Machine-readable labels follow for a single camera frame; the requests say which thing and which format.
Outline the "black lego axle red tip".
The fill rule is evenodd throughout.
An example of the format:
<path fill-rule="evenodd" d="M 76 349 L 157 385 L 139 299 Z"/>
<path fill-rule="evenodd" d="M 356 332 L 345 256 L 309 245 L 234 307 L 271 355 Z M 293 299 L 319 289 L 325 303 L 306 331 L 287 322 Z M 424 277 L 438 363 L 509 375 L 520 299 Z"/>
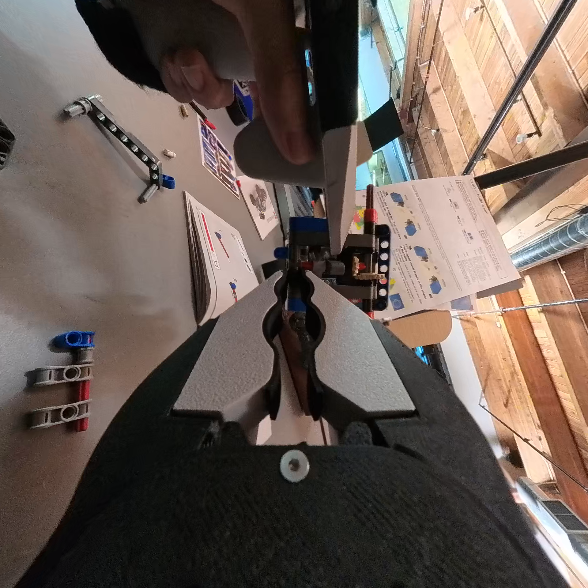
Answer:
<path fill-rule="evenodd" d="M 208 119 L 208 117 L 203 113 L 200 107 L 194 102 L 191 101 L 188 103 L 189 106 L 195 111 L 195 113 L 202 119 L 203 123 L 210 128 L 211 130 L 216 130 L 216 126 Z"/>

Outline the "white paper with dark picture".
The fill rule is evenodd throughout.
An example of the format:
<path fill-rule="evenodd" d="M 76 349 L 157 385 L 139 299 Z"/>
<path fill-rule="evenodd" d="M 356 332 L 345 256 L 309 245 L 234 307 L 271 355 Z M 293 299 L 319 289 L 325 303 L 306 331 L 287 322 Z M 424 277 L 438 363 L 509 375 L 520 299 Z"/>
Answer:
<path fill-rule="evenodd" d="M 263 180 L 246 175 L 238 177 L 238 186 L 259 238 L 264 240 L 280 224 L 270 191 Z"/>

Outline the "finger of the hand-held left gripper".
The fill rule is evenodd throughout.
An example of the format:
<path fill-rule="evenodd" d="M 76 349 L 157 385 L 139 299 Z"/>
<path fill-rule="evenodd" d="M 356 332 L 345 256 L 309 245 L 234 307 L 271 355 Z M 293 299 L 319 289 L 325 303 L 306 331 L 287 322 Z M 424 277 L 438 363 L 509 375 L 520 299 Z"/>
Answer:
<path fill-rule="evenodd" d="M 338 255 L 355 214 L 357 126 L 328 130 L 322 146 L 330 253 Z"/>
<path fill-rule="evenodd" d="M 255 119 L 235 137 L 235 162 L 246 176 L 272 183 L 301 187 L 326 187 L 322 137 L 314 138 L 315 156 L 303 165 L 283 158 L 263 119 Z"/>

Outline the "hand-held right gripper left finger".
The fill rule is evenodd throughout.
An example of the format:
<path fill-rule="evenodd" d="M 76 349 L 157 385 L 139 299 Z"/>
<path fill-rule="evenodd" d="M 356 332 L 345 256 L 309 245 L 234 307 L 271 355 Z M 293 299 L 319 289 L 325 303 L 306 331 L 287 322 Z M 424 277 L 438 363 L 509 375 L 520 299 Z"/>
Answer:
<path fill-rule="evenodd" d="M 283 287 L 278 270 L 217 318 L 175 416 L 237 423 L 254 445 L 269 442 L 284 385 Z"/>

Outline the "black lego beam grey axles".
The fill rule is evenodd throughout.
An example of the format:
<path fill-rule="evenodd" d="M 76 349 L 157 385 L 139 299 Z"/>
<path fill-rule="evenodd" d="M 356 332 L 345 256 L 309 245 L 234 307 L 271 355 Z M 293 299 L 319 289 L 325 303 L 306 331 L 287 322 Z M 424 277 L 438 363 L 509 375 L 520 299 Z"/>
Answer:
<path fill-rule="evenodd" d="M 147 203 L 151 197 L 162 190 L 175 189 L 175 179 L 163 172 L 162 162 L 135 135 L 124 129 L 114 118 L 112 112 L 104 105 L 100 95 L 80 97 L 63 107 L 63 114 L 74 119 L 89 117 L 115 143 L 119 143 L 125 152 L 146 167 L 148 183 L 138 196 L 138 203 Z"/>

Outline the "person's left forearm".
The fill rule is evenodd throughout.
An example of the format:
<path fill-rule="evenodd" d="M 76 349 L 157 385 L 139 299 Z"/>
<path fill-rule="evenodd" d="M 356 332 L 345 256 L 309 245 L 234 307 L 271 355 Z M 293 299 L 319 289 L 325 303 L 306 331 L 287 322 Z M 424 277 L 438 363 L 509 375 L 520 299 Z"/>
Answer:
<path fill-rule="evenodd" d="M 167 94 L 127 10 L 114 1 L 75 1 L 75 6 L 101 53 L 121 76 Z"/>

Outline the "black metal pole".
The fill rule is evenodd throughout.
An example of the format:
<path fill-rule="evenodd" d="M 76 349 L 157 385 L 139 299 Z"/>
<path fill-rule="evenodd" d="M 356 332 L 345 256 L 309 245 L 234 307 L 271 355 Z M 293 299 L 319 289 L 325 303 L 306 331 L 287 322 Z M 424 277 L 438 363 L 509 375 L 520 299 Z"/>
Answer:
<path fill-rule="evenodd" d="M 538 64 L 542 60 L 548 48 L 551 46 L 552 42 L 555 40 L 555 37 L 564 25 L 567 18 L 570 16 L 571 11 L 576 4 L 577 1 L 560 1 L 560 3 L 557 5 L 555 11 L 552 13 L 552 16 L 545 25 L 543 32 L 535 43 L 531 53 L 524 62 L 522 69 L 515 76 L 510 90 L 496 111 L 496 114 L 490 122 L 486 132 L 481 137 L 481 140 L 478 143 L 478 146 L 476 147 L 473 155 L 470 157 L 464 171 L 462 172 L 462 175 L 468 175 L 473 171 L 475 165 L 481 159 L 481 156 L 484 154 L 486 148 L 489 146 L 491 140 L 494 138 L 498 129 L 502 125 L 506 115 L 511 110 L 515 99 L 522 94 L 524 87 L 532 77 Z"/>

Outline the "person's left hand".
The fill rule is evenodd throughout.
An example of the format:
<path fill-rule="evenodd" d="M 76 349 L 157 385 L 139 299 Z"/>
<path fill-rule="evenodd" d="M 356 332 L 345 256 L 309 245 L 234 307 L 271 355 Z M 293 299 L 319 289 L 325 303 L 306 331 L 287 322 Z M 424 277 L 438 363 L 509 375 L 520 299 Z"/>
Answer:
<path fill-rule="evenodd" d="M 232 13 L 244 34 L 253 64 L 252 93 L 282 156 L 295 165 L 309 163 L 315 146 L 306 119 L 307 88 L 298 59 L 293 6 L 285 1 L 217 1 Z M 166 91 L 178 102 L 207 109 L 228 107 L 233 85 L 221 79 L 195 48 L 164 56 L 160 74 Z"/>

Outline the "silver ventilation duct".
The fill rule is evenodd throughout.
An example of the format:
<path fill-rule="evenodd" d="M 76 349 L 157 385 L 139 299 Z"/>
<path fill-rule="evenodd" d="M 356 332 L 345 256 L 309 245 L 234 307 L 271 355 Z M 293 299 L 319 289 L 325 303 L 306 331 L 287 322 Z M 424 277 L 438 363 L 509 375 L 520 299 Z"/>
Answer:
<path fill-rule="evenodd" d="M 534 268 L 587 248 L 587 214 L 546 233 L 511 254 L 519 271 Z"/>

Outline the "black metal beam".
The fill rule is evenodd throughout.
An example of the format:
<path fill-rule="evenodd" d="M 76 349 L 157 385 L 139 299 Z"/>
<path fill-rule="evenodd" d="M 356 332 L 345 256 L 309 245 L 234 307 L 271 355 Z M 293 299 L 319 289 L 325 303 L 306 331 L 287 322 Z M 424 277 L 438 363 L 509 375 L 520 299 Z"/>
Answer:
<path fill-rule="evenodd" d="M 584 141 L 566 146 L 558 151 L 521 161 L 480 176 L 475 176 L 474 181 L 480 190 L 485 190 L 540 173 L 550 172 L 586 158 L 587 141 Z"/>

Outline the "white printed instruction sheet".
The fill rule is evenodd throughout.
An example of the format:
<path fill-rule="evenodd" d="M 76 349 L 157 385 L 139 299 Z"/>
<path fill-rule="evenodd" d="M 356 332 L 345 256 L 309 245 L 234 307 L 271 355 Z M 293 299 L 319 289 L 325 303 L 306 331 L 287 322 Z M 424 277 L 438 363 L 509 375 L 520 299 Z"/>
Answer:
<path fill-rule="evenodd" d="M 377 319 L 449 310 L 520 287 L 494 219 L 472 176 L 420 179 L 374 188 L 378 223 L 390 230 L 377 262 L 386 308 Z"/>

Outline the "multicoloured lego assembly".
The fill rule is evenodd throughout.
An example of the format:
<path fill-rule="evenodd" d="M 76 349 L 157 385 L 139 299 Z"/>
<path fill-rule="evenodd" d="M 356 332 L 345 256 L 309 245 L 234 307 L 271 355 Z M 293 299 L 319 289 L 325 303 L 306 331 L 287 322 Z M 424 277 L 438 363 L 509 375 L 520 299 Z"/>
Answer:
<path fill-rule="evenodd" d="M 376 311 L 387 307 L 390 229 L 386 224 L 379 224 L 375 203 L 375 186 L 369 184 L 362 232 L 349 233 L 338 254 L 330 247 L 327 219 L 315 217 L 291 217 L 289 245 L 275 250 L 277 259 L 287 261 L 285 311 L 289 327 L 298 339 L 305 368 L 315 340 L 307 330 L 309 290 L 302 284 L 306 272 L 318 277 L 371 319 Z"/>

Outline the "lego instruction booklet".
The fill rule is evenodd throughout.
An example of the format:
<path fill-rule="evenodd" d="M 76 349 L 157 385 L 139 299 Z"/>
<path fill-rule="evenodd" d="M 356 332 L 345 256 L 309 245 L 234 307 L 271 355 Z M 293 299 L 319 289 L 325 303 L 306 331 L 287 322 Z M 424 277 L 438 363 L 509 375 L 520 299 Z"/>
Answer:
<path fill-rule="evenodd" d="M 218 317 L 259 284 L 241 235 L 183 191 L 197 326 Z"/>

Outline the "blue sticker sheet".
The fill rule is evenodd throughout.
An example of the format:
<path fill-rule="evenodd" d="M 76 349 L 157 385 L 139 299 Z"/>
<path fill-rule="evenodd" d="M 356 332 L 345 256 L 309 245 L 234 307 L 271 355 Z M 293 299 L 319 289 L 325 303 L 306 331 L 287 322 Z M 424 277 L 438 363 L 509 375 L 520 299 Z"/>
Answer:
<path fill-rule="evenodd" d="M 240 191 L 236 176 L 233 156 L 224 144 L 217 138 L 215 131 L 207 120 L 199 115 L 198 143 L 201 149 L 202 166 L 209 171 L 235 198 L 240 199 Z"/>

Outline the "black lego tyre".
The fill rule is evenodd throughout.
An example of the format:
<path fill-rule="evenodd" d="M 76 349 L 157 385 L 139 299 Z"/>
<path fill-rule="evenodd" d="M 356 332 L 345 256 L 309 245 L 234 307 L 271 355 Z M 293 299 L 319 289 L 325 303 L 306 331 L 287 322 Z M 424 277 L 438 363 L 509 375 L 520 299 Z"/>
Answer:
<path fill-rule="evenodd" d="M 253 118 L 253 102 L 250 96 L 235 93 L 233 102 L 225 108 L 235 126 L 246 125 Z"/>
<path fill-rule="evenodd" d="M 0 142 L 1 142 L 1 171 L 8 165 L 11 153 L 16 141 L 11 129 L 1 119 L 0 121 Z"/>

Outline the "red axle grey blue connectors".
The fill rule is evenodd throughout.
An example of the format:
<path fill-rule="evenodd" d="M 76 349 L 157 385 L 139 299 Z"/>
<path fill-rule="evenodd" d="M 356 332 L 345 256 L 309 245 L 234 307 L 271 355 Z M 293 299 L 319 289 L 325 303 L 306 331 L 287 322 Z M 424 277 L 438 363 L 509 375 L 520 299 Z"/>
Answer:
<path fill-rule="evenodd" d="M 26 374 L 28 383 L 35 388 L 67 385 L 74 392 L 73 401 L 32 410 L 26 417 L 28 428 L 47 429 L 67 424 L 75 432 L 84 432 L 89 427 L 95 331 L 69 330 L 57 334 L 49 347 L 55 352 L 68 353 L 70 363 L 34 368 Z"/>

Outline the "tan cardboard piece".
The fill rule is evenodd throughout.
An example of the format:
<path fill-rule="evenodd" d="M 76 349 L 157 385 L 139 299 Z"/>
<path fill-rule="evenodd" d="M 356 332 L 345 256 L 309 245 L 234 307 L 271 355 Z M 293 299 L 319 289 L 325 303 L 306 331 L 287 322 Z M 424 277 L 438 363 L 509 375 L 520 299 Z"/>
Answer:
<path fill-rule="evenodd" d="M 405 346 L 414 349 L 445 341 L 452 326 L 450 311 L 430 310 L 392 320 L 387 328 Z"/>

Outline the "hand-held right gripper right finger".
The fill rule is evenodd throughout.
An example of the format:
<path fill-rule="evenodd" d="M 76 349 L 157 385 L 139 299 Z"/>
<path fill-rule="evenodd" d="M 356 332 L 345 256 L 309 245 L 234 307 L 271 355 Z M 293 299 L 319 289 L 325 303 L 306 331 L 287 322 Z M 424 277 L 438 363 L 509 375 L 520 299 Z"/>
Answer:
<path fill-rule="evenodd" d="M 332 445 L 353 423 L 405 420 L 416 407 L 367 314 L 311 272 L 304 272 L 306 402 Z"/>

